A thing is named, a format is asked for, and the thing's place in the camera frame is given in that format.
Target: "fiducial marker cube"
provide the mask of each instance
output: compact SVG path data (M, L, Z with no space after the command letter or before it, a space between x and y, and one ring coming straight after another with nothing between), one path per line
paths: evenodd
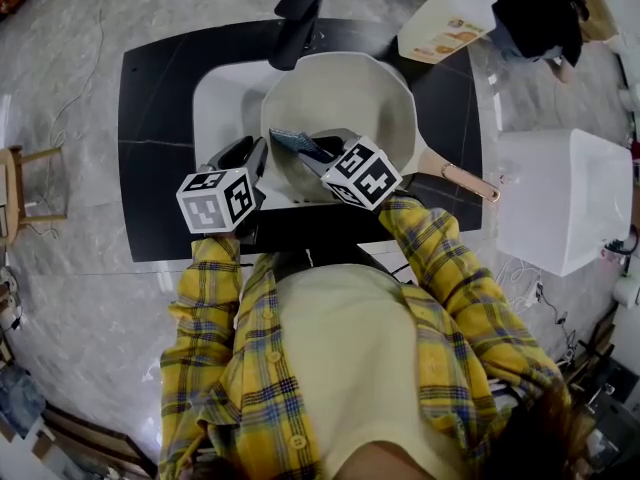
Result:
M189 231L233 231L256 207L244 167L189 174L176 194Z
M401 181L387 155L368 137L360 137L322 176L341 201L367 210L374 210Z

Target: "black pants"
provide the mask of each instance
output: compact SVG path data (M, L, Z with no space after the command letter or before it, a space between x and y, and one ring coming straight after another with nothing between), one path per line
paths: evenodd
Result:
M376 261L371 255L364 252L357 245L337 245L335 248L301 249L298 251L279 252L273 263L273 273L276 282L298 272L304 272L313 267L325 267L327 265L342 265L345 263L365 265L373 267L385 274L389 271Z

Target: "wooden handle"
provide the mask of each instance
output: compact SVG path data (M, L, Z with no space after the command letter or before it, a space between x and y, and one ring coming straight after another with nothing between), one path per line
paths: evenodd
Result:
M500 190L491 185L491 183L487 183L470 172L453 165L430 149L426 149L420 155L418 172L452 181L456 185L470 190L474 194L478 194L480 197L492 203L500 199Z

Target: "cream t-shirt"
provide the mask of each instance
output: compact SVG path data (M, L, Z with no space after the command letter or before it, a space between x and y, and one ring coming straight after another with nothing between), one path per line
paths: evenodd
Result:
M420 413L416 326L395 279L331 265L277 291L284 350L328 478L374 441L401 447L437 480L466 477L457 444Z

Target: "black faucet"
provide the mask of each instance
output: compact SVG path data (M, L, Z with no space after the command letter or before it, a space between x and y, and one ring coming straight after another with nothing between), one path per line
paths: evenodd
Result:
M321 4L322 0L280 0L275 13L285 21L269 57L271 66L280 71L296 67L313 39Z

